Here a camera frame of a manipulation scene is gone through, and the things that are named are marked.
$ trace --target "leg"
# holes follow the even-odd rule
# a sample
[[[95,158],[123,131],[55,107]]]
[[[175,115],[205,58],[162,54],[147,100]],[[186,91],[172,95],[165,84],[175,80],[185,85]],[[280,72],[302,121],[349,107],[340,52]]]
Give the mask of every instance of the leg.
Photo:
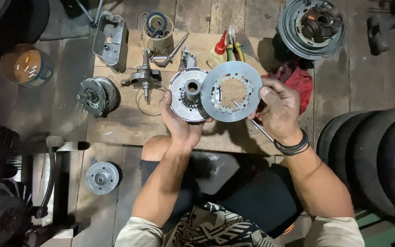
[[[144,186],[150,174],[152,174],[161,161],[162,156],[170,144],[170,139],[171,138],[166,135],[157,135],[147,140],[144,144],[140,163],[141,185]],[[167,233],[170,229],[175,227],[185,213],[189,212],[194,205],[200,203],[201,198],[202,192],[188,167],[185,171],[178,199],[173,207],[172,214],[162,228],[162,231]]]
[[[276,164],[217,203],[256,223],[272,238],[281,235],[303,211],[289,170]]]

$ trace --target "black pants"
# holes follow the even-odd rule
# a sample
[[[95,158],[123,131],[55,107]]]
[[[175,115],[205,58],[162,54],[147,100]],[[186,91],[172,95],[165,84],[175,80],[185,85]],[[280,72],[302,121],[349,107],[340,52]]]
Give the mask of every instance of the black pants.
[[[140,164],[141,183],[144,185],[159,161],[142,160]],[[281,235],[303,211],[289,170],[280,165],[272,165],[260,177],[224,199],[203,194],[189,168],[184,174],[173,212],[162,228],[164,233],[171,230],[194,205],[206,201],[217,203],[251,220],[272,238]]]

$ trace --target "black bracelet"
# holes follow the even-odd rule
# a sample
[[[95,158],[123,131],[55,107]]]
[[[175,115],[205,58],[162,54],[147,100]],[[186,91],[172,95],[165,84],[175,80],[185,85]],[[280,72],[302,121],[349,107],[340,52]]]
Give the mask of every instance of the black bracelet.
[[[276,149],[278,149],[283,155],[286,156],[293,156],[296,154],[300,154],[307,150],[310,146],[309,143],[309,137],[307,133],[301,129],[301,132],[303,133],[303,138],[301,139],[300,143],[294,146],[285,146],[281,143],[279,143],[277,140],[274,140],[274,146]]]

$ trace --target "finger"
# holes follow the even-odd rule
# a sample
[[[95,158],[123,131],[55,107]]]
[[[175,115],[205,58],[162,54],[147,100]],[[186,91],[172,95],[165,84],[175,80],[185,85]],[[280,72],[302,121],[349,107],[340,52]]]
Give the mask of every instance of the finger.
[[[267,78],[262,78],[262,83],[263,86],[267,86],[272,88],[280,98],[289,98],[292,95],[292,89],[290,89],[288,86],[284,85],[282,82],[276,79],[267,79]]]
[[[253,120],[256,115],[257,115],[257,108],[255,108],[255,110],[249,116],[247,116],[246,118],[248,120]]]
[[[159,106],[161,108],[161,115],[175,117],[176,115],[173,113],[170,105],[172,104],[172,92],[167,90],[164,94],[164,97],[159,101]]]
[[[283,103],[281,102],[281,98],[277,92],[272,90],[270,87],[261,87],[260,90],[260,97],[262,100],[272,109],[272,110],[283,110]]]

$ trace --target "stack of tires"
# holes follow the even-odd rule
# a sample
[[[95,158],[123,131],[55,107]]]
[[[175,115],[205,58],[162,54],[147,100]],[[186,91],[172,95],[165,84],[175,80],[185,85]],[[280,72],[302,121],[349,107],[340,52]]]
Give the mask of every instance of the stack of tires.
[[[395,217],[395,109],[334,118],[316,151],[347,186],[355,206]]]

